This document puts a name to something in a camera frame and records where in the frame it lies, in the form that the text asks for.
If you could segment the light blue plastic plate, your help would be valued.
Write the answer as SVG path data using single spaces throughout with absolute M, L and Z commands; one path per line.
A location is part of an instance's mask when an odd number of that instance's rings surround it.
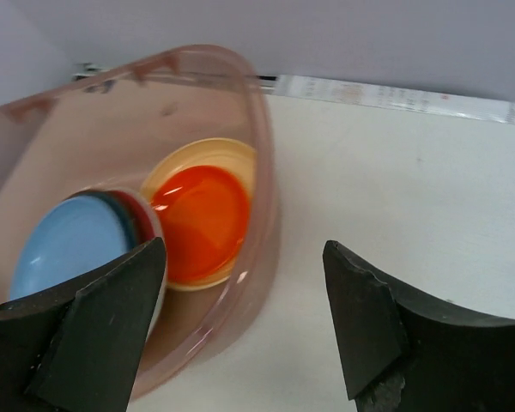
M 131 249 L 119 215 L 104 200 L 77 195 L 50 210 L 29 235 L 15 266 L 11 300 L 99 268 Z

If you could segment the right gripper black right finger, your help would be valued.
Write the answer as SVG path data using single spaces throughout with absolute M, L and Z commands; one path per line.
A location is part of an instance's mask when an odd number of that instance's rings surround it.
M 515 411 L 515 319 L 427 294 L 334 240 L 323 264 L 359 411 Z

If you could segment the orange plastic plate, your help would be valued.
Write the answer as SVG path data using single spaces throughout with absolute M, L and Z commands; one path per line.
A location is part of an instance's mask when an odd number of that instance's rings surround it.
M 227 170 L 188 167 L 145 186 L 167 247 L 173 289 L 193 291 L 226 281 L 242 246 L 250 216 L 245 187 Z

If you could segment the dark teal ceramic plate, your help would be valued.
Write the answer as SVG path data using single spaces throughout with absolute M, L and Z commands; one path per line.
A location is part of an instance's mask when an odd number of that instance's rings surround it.
M 117 218 L 120 221 L 120 224 L 124 230 L 124 236 L 128 244 L 128 248 L 131 250 L 138 245 L 138 232 L 134 225 L 130 210 L 112 193 L 102 190 L 84 190 L 70 195 L 70 198 L 79 196 L 96 197 L 102 202 L 106 203 L 115 212 Z

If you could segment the red plate with teal waves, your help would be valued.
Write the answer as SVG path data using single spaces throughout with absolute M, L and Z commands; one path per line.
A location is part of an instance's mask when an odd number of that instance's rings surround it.
M 136 245 L 159 238 L 162 241 L 163 247 L 166 247 L 160 220 L 155 210 L 138 191 L 124 187 L 113 187 L 108 189 L 107 192 L 119 200 L 128 210 L 130 224 L 134 227 L 136 233 Z M 161 288 L 156 299 L 153 316 L 150 320 L 147 338 L 150 337 L 160 316 L 166 290 L 167 268 L 164 269 Z

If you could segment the beige plastic plate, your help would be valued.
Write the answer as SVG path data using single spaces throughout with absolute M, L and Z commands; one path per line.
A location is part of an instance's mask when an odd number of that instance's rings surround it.
M 247 190 L 251 203 L 255 158 L 255 151 L 251 146 L 234 139 L 209 138 L 193 142 L 164 158 L 143 181 L 140 192 L 150 203 L 144 186 L 155 175 L 159 177 L 159 181 L 164 181 L 188 167 L 208 165 L 223 168 L 235 176 Z

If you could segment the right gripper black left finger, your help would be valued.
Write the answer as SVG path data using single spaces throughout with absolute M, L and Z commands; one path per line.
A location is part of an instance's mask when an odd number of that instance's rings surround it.
M 155 238 L 0 305 L 0 411 L 125 411 L 166 268 Z

